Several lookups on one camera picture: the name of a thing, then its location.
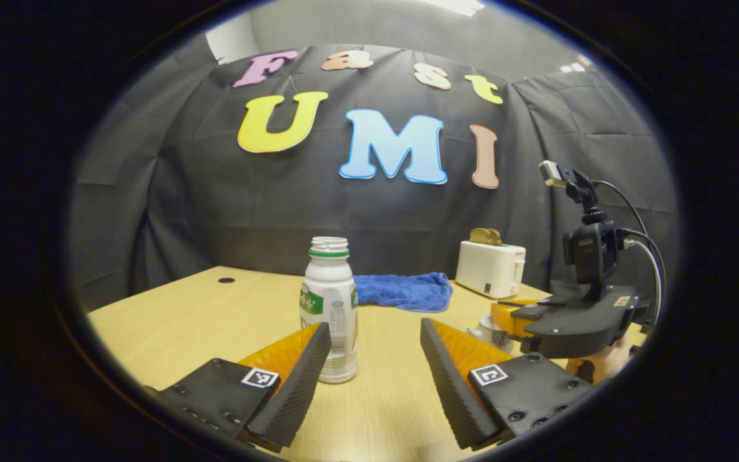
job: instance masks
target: bottle cap opening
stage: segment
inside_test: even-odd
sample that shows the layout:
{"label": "bottle cap opening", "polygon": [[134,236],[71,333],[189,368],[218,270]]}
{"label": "bottle cap opening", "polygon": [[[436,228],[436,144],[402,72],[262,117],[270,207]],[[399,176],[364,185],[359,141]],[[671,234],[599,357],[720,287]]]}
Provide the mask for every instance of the bottle cap opening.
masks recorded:
{"label": "bottle cap opening", "polygon": [[347,248],[345,237],[313,237],[310,255],[313,257],[349,257],[350,250]]}

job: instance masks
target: ceiling light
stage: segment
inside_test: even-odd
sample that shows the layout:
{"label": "ceiling light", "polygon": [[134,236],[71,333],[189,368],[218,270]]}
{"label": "ceiling light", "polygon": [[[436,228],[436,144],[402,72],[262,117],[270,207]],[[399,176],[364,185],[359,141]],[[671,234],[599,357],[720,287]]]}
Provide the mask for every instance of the ceiling light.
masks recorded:
{"label": "ceiling light", "polygon": [[417,0],[422,3],[440,6],[451,12],[459,13],[465,17],[471,17],[478,10],[484,7],[484,4],[478,0]]}

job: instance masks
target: yellow letter u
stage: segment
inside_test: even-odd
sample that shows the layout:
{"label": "yellow letter u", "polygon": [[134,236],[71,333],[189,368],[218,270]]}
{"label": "yellow letter u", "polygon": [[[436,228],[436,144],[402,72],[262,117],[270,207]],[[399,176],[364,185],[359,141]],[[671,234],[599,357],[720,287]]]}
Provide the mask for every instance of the yellow letter u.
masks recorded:
{"label": "yellow letter u", "polygon": [[284,101],[283,96],[263,96],[247,103],[247,114],[238,129],[238,145],[249,152],[276,152],[289,149],[304,141],[313,128],[319,102],[329,95],[323,91],[307,91],[296,94],[298,101],[293,125],[281,133],[267,132],[267,122],[273,109]]}

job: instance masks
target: foam letter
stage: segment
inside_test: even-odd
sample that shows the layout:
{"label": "foam letter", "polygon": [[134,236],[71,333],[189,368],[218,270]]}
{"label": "foam letter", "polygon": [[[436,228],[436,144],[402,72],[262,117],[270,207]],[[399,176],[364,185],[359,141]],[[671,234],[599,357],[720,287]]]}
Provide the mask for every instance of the foam letter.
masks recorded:
{"label": "foam letter", "polygon": [[472,182],[480,187],[495,189],[500,182],[495,176],[495,141],[498,136],[495,132],[481,125],[470,125],[470,131],[475,135],[478,144],[478,167],[472,173]]}
{"label": "foam letter", "polygon": [[307,91],[296,94],[298,101],[293,125],[281,133],[267,132],[267,122],[283,96],[262,96],[247,103],[247,114],[238,129],[238,145],[249,152],[276,152],[289,149],[304,141],[313,128],[319,102],[328,97],[323,91]]}
{"label": "foam letter", "polygon": [[410,155],[405,178],[412,182],[445,184],[446,172],[441,169],[441,153],[437,146],[437,134],[443,128],[439,119],[413,116],[401,134],[396,135],[378,111],[353,109],[346,113],[346,118],[352,120],[352,145],[349,160],[338,169],[341,176],[373,178],[376,169],[370,164],[370,155],[375,151],[375,158],[387,178],[395,176]]}
{"label": "foam letter", "polygon": [[504,102],[504,99],[492,93],[492,90],[498,90],[498,87],[495,84],[487,81],[486,77],[464,76],[464,79],[472,82],[472,88],[475,89],[475,93],[477,93],[478,96],[482,97],[483,99],[486,99],[490,103],[496,103],[496,105],[500,105]]}
{"label": "foam letter", "polygon": [[267,79],[264,71],[270,74],[275,73],[284,64],[284,59],[293,59],[298,56],[297,51],[285,51],[282,53],[271,53],[270,55],[261,55],[253,58],[253,63],[247,69],[244,76],[238,82],[232,84],[233,87],[245,87],[255,83],[263,82]]}
{"label": "foam letter", "polygon": [[452,83],[446,78],[448,74],[440,67],[434,67],[434,65],[423,64],[419,62],[414,65],[416,68],[416,79],[422,82],[424,85],[429,87],[440,88],[441,90],[449,90],[452,88]]}
{"label": "foam letter", "polygon": [[370,54],[361,50],[349,50],[340,53],[332,53],[327,56],[328,61],[321,65],[325,71],[336,71],[349,67],[351,69],[363,69],[370,67]]}

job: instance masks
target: hand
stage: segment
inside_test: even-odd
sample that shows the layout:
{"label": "hand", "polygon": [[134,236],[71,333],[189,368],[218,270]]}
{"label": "hand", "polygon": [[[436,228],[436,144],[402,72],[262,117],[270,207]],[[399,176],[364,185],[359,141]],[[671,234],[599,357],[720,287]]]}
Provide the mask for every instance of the hand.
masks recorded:
{"label": "hand", "polygon": [[584,361],[592,361],[595,372],[592,374],[592,383],[597,385],[601,381],[615,377],[629,362],[629,348],[631,348],[631,331],[627,330],[624,336],[612,345],[586,357],[573,357],[566,363],[566,370],[577,374]]}

